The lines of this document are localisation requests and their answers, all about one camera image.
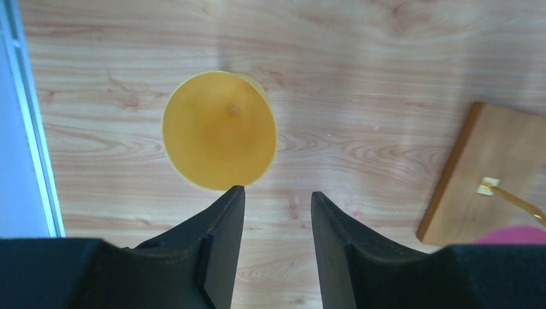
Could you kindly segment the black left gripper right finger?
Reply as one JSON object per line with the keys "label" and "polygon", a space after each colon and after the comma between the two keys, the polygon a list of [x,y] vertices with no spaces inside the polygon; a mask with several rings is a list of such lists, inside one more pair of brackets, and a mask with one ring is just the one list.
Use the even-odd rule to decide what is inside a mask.
{"label": "black left gripper right finger", "polygon": [[544,308],[545,246],[463,244],[425,253],[311,200],[324,308]]}

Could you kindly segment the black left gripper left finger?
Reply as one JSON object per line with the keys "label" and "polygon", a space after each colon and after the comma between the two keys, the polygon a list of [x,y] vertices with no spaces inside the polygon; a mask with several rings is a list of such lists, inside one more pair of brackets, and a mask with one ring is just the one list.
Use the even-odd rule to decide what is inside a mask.
{"label": "black left gripper left finger", "polygon": [[245,215],[237,185],[134,248],[98,238],[1,240],[2,308],[230,308]]}

